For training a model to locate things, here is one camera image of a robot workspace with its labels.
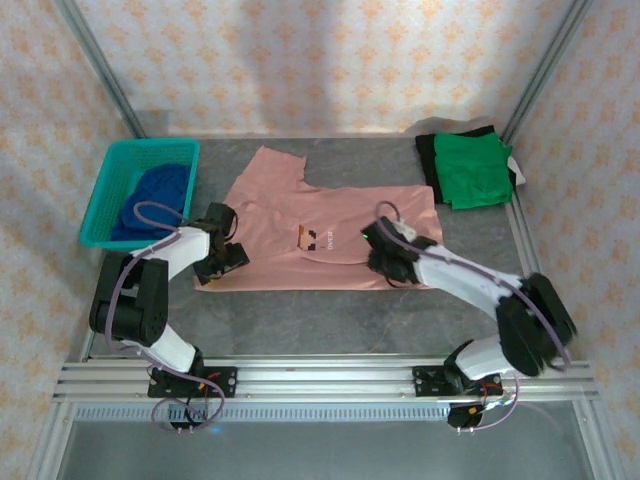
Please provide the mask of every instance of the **green garment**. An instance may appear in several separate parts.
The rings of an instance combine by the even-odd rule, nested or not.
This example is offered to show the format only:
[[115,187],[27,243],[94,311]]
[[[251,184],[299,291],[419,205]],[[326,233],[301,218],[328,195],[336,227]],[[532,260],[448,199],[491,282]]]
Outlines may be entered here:
[[442,199],[452,209],[511,201],[507,160],[512,147],[506,147],[495,132],[475,138],[438,133],[434,146]]

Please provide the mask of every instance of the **patterned wall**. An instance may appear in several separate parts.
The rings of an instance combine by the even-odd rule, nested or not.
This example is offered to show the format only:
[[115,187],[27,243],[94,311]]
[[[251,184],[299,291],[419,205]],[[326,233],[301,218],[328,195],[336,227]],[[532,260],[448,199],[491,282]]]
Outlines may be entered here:
[[502,128],[569,0],[80,0],[152,135]]
[[24,478],[96,260],[76,238],[104,152],[128,134],[50,0],[0,8],[0,478]]
[[594,2],[515,143],[528,221],[640,472],[640,3]]

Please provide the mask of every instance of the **blue garment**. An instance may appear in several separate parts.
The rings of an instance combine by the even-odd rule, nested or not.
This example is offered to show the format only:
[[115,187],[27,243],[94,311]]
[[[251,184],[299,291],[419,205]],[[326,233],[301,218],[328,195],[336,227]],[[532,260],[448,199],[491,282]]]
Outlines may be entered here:
[[[171,232],[148,225],[133,213],[136,203],[142,201],[158,202],[178,212],[184,210],[189,185],[191,167],[178,164],[166,164],[147,170],[136,190],[127,199],[118,220],[111,231],[111,240],[159,240]],[[177,227],[181,220],[169,212],[153,206],[140,207],[140,213],[150,220]]]

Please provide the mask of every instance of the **gray table surface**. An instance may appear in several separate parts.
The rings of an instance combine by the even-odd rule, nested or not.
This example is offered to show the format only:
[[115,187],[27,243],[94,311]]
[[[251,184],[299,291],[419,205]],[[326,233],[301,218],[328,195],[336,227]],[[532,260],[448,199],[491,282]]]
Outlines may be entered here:
[[[324,187],[423,184],[413,139],[202,140],[192,218],[222,201],[261,145],[307,156],[305,180]],[[502,205],[437,207],[444,244],[488,267],[521,273]],[[190,269],[169,288],[173,328],[207,356],[407,353],[446,355],[497,331],[484,313],[439,291],[204,293]],[[100,335],[91,354],[106,353]]]

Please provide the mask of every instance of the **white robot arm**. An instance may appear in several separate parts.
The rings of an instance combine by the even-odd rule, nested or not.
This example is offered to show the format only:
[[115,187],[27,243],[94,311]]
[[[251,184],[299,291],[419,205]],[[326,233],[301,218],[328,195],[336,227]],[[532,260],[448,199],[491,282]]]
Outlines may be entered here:
[[89,324],[105,333],[109,304],[124,267],[150,250],[131,270],[112,323],[112,336],[139,354],[177,372],[194,373],[201,366],[199,350],[183,340],[167,323],[168,283],[193,267],[202,283],[249,262],[239,243],[229,243],[235,212],[212,203],[204,219],[187,223],[151,247],[127,253],[107,252],[93,299]]
[[[400,219],[392,222],[382,217],[365,228],[363,235],[372,247],[372,270],[387,279],[440,288],[498,323],[498,335],[466,342],[454,352],[451,360],[458,370],[460,387],[510,370],[537,376],[558,355],[565,354],[558,350],[558,343],[564,347],[576,333],[544,275],[534,273],[521,278],[471,262],[418,236]],[[538,318],[531,308],[545,318]],[[541,320],[551,332],[543,328]]]

